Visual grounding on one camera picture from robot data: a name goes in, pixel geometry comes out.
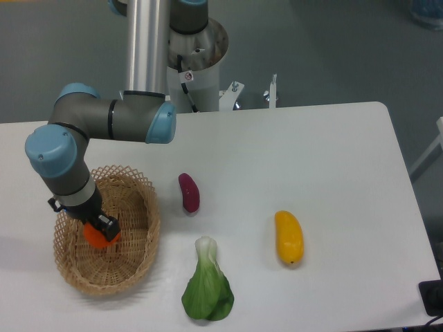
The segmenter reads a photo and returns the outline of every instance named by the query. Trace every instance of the green leaf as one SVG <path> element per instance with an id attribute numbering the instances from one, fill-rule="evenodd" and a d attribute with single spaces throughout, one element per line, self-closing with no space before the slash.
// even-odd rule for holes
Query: green leaf
<path id="1" fill-rule="evenodd" d="M 223 276 L 223 283 L 220 291 L 220 298 L 207 320 L 222 320 L 228 317 L 234 305 L 234 294 L 230 290 L 229 281 Z"/>
<path id="2" fill-rule="evenodd" d="M 198 262 L 181 302 L 186 314 L 195 320 L 222 320 L 233 307 L 229 281 L 215 259 L 217 243 L 210 237 L 195 241 Z"/>
<path id="3" fill-rule="evenodd" d="M 186 314 L 194 320 L 208 317 L 219 300 L 221 287 L 215 267 L 204 266 L 199 261 L 181 297 Z"/>

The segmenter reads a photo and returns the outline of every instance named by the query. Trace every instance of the white table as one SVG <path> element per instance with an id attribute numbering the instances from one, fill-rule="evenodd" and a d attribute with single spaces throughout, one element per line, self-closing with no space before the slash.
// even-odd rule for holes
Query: white table
<path id="1" fill-rule="evenodd" d="M 92 169 L 130 165 L 153 181 L 162 214 L 156 263 L 111 299 L 79 293 L 53 261 L 56 215 L 24 142 L 44 122 L 0 125 L 0 330 L 202 331 L 181 295 L 202 235 L 235 304 L 211 331 L 356 331 L 424 324 L 418 283 L 439 279 L 384 105 L 182 114 L 166 146 L 92 140 Z M 201 192 L 183 213 L 178 175 Z M 305 258 L 285 268 L 273 215 L 294 213 Z"/>

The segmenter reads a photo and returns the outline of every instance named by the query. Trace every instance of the yellow mango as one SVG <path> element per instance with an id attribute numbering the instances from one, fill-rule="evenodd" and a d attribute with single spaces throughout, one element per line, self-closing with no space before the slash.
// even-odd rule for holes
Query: yellow mango
<path id="1" fill-rule="evenodd" d="M 279 258 L 286 264 L 301 261 L 305 251 L 302 228 L 288 211 L 275 214 L 275 244 Z"/>

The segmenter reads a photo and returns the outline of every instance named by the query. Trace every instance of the wicker basket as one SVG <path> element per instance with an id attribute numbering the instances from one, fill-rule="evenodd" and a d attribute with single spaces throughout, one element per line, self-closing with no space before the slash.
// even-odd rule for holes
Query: wicker basket
<path id="1" fill-rule="evenodd" d="M 57 216 L 55 263 L 67 283 L 89 295 L 119 293 L 144 277 L 159 243 L 160 213 L 152 183 L 136 169 L 106 166 L 91 172 L 103 197 L 103 211 L 120 222 L 121 238 L 95 249 L 83 225 L 65 212 Z"/>

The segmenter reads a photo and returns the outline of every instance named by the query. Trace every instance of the white label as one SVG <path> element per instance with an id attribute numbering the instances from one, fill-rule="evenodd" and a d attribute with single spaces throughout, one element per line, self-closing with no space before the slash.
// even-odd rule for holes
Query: white label
<path id="1" fill-rule="evenodd" d="M 179 77 L 180 83 L 188 83 L 194 80 L 194 74 L 192 74 L 192 71 L 184 71 L 182 73 L 179 73 Z"/>

